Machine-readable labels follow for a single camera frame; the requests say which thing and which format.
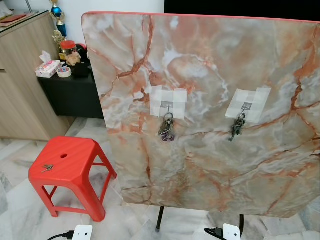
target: floor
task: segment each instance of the floor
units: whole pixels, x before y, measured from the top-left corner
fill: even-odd
[[[96,140],[114,165],[103,120],[77,118],[66,135]],[[0,139],[1,240],[47,240],[74,230],[76,225],[93,225],[92,240],[214,240],[204,228],[239,224],[238,216],[166,207],[161,231],[156,233],[160,207],[125,203],[117,179],[111,181],[104,199],[104,221],[93,222],[86,214],[69,212],[51,217],[28,180],[28,169],[45,145],[42,141]],[[90,171],[90,181],[98,195],[106,173],[99,166]],[[57,189],[53,203],[82,207],[66,188]],[[319,240],[320,197],[292,218],[244,219],[242,240]]]

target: red plastic stool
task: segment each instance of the red plastic stool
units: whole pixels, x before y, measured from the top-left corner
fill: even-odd
[[[94,163],[99,156],[103,163]],[[103,185],[100,199],[89,182],[92,165],[105,166],[109,174]],[[117,173],[99,144],[89,138],[58,136],[51,139],[29,169],[29,180],[53,217],[59,211],[89,214],[96,222],[105,219],[103,201],[110,178]],[[49,194],[44,185],[54,186]],[[66,187],[74,192],[85,210],[54,206],[51,199],[57,187]]]

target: black cabinet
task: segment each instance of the black cabinet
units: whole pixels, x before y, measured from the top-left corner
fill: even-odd
[[[51,78],[38,77],[38,80],[58,116],[103,119],[95,81],[88,77]]]

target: wooden cabinet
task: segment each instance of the wooden cabinet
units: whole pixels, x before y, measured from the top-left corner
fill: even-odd
[[[74,120],[56,116],[35,74],[42,50],[58,59],[53,30],[47,11],[0,32],[0,138],[47,141]]]

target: tissue box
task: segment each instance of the tissue box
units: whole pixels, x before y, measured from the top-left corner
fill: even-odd
[[[46,63],[42,63],[36,70],[35,75],[40,78],[51,78],[57,72],[60,67],[59,60],[50,60]]]

